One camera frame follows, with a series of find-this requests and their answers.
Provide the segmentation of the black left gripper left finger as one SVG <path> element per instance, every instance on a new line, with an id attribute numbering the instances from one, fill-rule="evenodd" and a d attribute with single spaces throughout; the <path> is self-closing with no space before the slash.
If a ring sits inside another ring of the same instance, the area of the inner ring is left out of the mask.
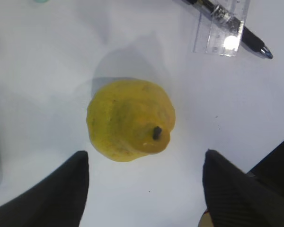
<path id="1" fill-rule="evenodd" d="M 89 157 L 78 151 L 40 183 L 0 206 L 0 227 L 78 227 L 89 191 Z"/>

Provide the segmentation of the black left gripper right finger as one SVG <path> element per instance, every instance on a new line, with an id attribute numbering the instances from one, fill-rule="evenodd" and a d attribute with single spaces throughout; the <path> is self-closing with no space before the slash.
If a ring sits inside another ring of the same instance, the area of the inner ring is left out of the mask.
<path id="1" fill-rule="evenodd" d="M 203 188 L 215 227 L 284 227 L 284 198 L 216 150 L 205 153 Z"/>

